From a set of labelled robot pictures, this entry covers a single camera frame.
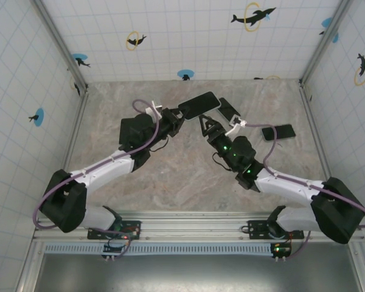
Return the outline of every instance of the gray marble surface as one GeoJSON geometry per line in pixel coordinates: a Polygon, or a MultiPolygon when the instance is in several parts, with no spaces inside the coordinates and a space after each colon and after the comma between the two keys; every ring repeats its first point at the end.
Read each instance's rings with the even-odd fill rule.
{"type": "MultiPolygon", "coordinates": [[[[296,137],[278,142],[269,165],[302,178],[324,178],[296,80],[94,83],[69,170],[86,167],[118,148],[120,120],[136,115],[134,99],[173,108],[207,91],[225,97],[248,123],[292,124],[296,137]]],[[[217,111],[208,115],[229,129],[217,111]]],[[[248,137],[259,161],[271,147],[258,128],[242,129],[239,135],[248,137]]],[[[152,153],[139,170],[100,188],[88,202],[115,210],[270,212],[281,204],[297,206],[276,195],[242,189],[235,173],[212,161],[213,152],[198,119],[187,121],[165,149],[152,153]]]]}

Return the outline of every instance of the yellow ring sticker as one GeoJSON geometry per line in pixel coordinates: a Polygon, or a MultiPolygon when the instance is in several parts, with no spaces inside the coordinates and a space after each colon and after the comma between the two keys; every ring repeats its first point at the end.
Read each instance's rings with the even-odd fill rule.
{"type": "Polygon", "coordinates": [[[358,73],[361,71],[361,67],[357,69],[357,71],[355,71],[355,75],[354,75],[354,84],[356,84],[356,86],[361,86],[361,85],[364,85],[365,83],[365,80],[362,81],[361,83],[358,83],[357,82],[357,76],[358,76],[358,73]]]}
{"type": "Polygon", "coordinates": [[[139,41],[139,32],[137,32],[136,30],[134,30],[133,32],[131,32],[129,35],[128,35],[128,37],[127,37],[127,40],[126,40],[126,48],[128,49],[128,50],[135,50],[136,49],[136,47],[138,47],[138,41],[139,41]],[[133,47],[133,48],[129,48],[128,47],[128,44],[129,44],[129,42],[128,42],[128,40],[130,39],[130,36],[132,36],[133,34],[136,34],[136,43],[135,43],[135,47],[133,47]]]}
{"type": "Polygon", "coordinates": [[[248,29],[248,27],[246,26],[246,14],[247,14],[247,12],[248,12],[248,9],[249,9],[249,7],[250,6],[256,6],[257,8],[260,8],[260,6],[257,4],[257,3],[255,3],[255,2],[252,2],[252,3],[250,3],[249,5],[247,5],[246,6],[246,9],[245,9],[245,15],[244,15],[244,18],[243,18],[243,23],[244,23],[244,25],[245,25],[245,29],[246,29],[246,31],[247,32],[255,32],[257,29],[259,29],[260,28],[260,25],[261,25],[261,20],[258,22],[258,26],[255,28],[255,29],[252,29],[252,30],[250,30],[250,29],[248,29]]]}
{"type": "Polygon", "coordinates": [[[71,89],[72,89],[72,90],[75,90],[75,88],[74,88],[74,78],[73,78],[73,76],[71,76],[71,79],[70,79],[70,81],[69,81],[69,84],[70,84],[70,86],[71,86],[71,89]]]}

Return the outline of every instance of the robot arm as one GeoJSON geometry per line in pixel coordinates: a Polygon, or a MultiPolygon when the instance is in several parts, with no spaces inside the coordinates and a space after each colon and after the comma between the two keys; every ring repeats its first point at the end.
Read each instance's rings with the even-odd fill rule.
{"type": "Polygon", "coordinates": [[[40,211],[63,232],[71,232],[77,227],[108,230],[121,221],[121,217],[110,208],[90,206],[86,200],[108,182],[137,170],[150,158],[152,146],[179,132],[187,111],[153,108],[160,110],[160,113],[157,111],[158,131],[145,148],[132,153],[155,135],[155,113],[150,108],[134,118],[122,119],[120,147],[112,155],[82,170],[71,173],[59,170],[53,174],[45,193],[68,178],[76,177],[56,190],[40,207],[40,211]]]}
{"type": "Polygon", "coordinates": [[[298,209],[277,207],[267,220],[273,237],[280,238],[286,232],[305,230],[321,231],[338,243],[345,244],[350,240],[365,213],[323,192],[329,190],[361,205],[342,181],[336,178],[329,178],[326,182],[310,181],[265,167],[254,159],[256,151],[246,137],[238,136],[233,141],[229,137],[239,128],[246,127],[246,121],[234,116],[231,126],[233,129],[226,132],[216,120],[200,116],[203,136],[208,137],[208,143],[216,149],[219,157],[237,173],[235,178],[239,184],[246,190],[273,193],[305,206],[298,209]]]}

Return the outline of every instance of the black smartphone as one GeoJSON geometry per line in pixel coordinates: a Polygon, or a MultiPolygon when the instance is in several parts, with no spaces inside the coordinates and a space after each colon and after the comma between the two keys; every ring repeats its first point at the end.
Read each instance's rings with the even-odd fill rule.
{"type": "Polygon", "coordinates": [[[200,96],[196,96],[178,105],[178,108],[181,110],[189,110],[185,116],[186,120],[192,120],[201,114],[208,113],[209,111],[215,110],[219,107],[220,101],[211,91],[206,92],[200,96]]]}
{"type": "MultiPolygon", "coordinates": [[[[281,125],[281,126],[275,126],[275,129],[277,131],[277,139],[286,139],[286,138],[292,138],[295,137],[296,134],[292,128],[292,125],[281,125]]],[[[273,129],[271,127],[268,128],[262,128],[261,129],[263,138],[265,141],[273,141],[274,139],[274,133],[273,129]]]]}
{"type": "Polygon", "coordinates": [[[220,100],[220,107],[218,109],[219,113],[226,118],[229,122],[231,121],[234,114],[237,116],[241,116],[240,113],[237,112],[235,108],[224,98],[219,98],[220,100]]]}

